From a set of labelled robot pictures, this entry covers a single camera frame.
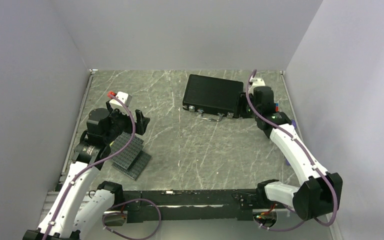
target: black cover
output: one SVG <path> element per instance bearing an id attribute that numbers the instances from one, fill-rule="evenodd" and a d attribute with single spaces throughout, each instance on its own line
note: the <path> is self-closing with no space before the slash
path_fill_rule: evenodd
<path id="1" fill-rule="evenodd" d="M 205 114 L 227 116 L 233 113 L 239 118 L 238 104 L 244 83 L 210 76 L 191 74 L 187 81 L 183 97 L 183 108 L 189 110 L 194 106 L 195 111 L 203 110 Z"/>

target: gray marble surface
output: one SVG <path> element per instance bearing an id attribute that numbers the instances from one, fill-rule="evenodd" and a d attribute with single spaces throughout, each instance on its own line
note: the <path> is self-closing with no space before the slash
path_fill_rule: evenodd
<path id="1" fill-rule="evenodd" d="M 105 108 L 108 91 L 132 95 L 129 106 L 151 119 L 143 136 L 143 150 L 152 158 L 135 181 L 106 162 L 91 185 L 102 181 L 125 190 L 202 190 L 255 188 L 257 183 L 279 179 L 298 186 L 282 152 L 257 128 L 254 119 L 209 122 L 182 109 L 189 74 L 246 82 L 247 70 L 128 70 L 97 71 L 86 99 L 75 145 L 86 129 L 89 112 Z M 258 72 L 272 87 L 279 108 L 291 118 L 291 105 L 279 71 Z"/>

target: metal plate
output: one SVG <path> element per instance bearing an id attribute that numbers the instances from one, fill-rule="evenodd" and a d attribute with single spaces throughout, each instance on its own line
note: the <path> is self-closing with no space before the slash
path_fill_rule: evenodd
<path id="1" fill-rule="evenodd" d="M 128 133 L 121 134 L 111 145 L 111 154 L 115 153 L 121 149 L 127 141 L 130 139 L 131 135 Z M 139 152 L 144 148 L 142 145 L 144 141 L 138 137 L 134 137 L 133 141 L 127 146 L 127 148 L 122 151 L 120 154 L 112 158 L 112 161 L 117 163 L 119 166 L 125 170 L 129 169 L 133 161 L 138 156 Z"/>
<path id="2" fill-rule="evenodd" d="M 133 162 L 131 167 L 129 169 L 124 169 L 120 165 L 118 165 L 116 162 L 112 163 L 112 166 L 119 170 L 120 172 L 124 173 L 128 177 L 132 178 L 133 180 L 136 180 L 139 177 L 139 174 L 144 170 L 146 165 L 151 159 L 151 155 L 144 151 L 140 151 L 139 155 L 137 156 L 136 160 Z"/>

